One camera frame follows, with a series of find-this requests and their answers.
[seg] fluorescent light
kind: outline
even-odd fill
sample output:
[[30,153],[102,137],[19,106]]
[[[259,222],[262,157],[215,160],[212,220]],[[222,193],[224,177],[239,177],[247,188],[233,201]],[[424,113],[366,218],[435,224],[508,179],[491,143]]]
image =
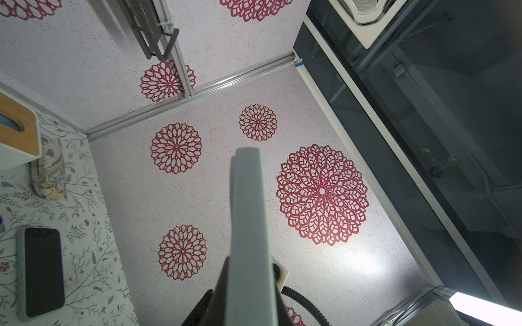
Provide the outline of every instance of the fluorescent light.
[[475,317],[494,326],[520,325],[522,312],[460,292],[449,298],[455,310]]

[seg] black phone screen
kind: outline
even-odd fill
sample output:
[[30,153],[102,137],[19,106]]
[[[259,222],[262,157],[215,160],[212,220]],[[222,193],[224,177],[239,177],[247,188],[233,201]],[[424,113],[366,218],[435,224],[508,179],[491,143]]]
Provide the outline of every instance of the black phone screen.
[[32,318],[65,303],[60,233],[52,228],[25,229],[26,314]]

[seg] black corrugated hose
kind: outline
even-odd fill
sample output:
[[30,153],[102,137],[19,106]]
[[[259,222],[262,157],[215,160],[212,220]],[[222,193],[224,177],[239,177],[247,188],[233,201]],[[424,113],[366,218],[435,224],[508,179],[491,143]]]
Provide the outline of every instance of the black corrugated hose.
[[324,317],[323,314],[319,311],[319,309],[316,306],[314,306],[314,304],[311,303],[302,294],[287,286],[283,287],[283,291],[281,291],[281,293],[299,302],[301,306],[306,308],[306,310],[308,310],[309,313],[311,313],[312,316],[314,316],[315,320],[319,322],[319,325],[330,326],[330,323],[328,322],[328,320],[326,320],[326,317]]

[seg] red mandala decal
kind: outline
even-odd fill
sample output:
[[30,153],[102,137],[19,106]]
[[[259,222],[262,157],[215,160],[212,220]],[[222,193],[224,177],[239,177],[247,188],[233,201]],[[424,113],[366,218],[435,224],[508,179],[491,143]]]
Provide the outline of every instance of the red mandala decal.
[[175,280],[190,279],[207,259],[206,243],[203,234],[192,225],[175,227],[160,244],[161,270]]
[[192,126],[169,124],[161,128],[150,146],[154,164],[167,173],[185,172],[201,155],[201,137]]
[[277,129],[276,115],[261,104],[246,107],[239,116],[239,124],[247,137],[258,141],[272,137]]
[[219,0],[223,6],[230,9],[232,17],[242,17],[244,21],[275,16],[279,9],[292,3],[292,0]]
[[286,310],[290,316],[290,320],[294,323],[295,326],[306,326],[301,319],[301,315],[298,315],[292,307],[286,307]]
[[301,147],[281,164],[277,197],[288,225],[315,244],[347,242],[366,220],[368,188],[353,161],[330,146]]
[[53,16],[62,7],[62,0],[0,0],[0,15],[23,20]]
[[[196,84],[196,76],[194,71],[187,68],[188,79],[191,86]],[[141,78],[141,92],[153,102],[158,102],[174,96],[181,92],[183,86],[181,85],[180,75],[177,73],[174,61],[170,60],[168,63],[160,62],[153,65]]]

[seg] wooden tissue box lid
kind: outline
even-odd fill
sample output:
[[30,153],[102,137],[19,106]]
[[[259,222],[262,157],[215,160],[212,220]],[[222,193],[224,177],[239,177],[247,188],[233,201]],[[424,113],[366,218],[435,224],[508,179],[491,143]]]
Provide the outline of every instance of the wooden tissue box lid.
[[13,120],[20,127],[20,131],[16,131],[0,124],[0,143],[34,156],[39,155],[40,140],[35,114],[2,92],[0,92],[0,114]]

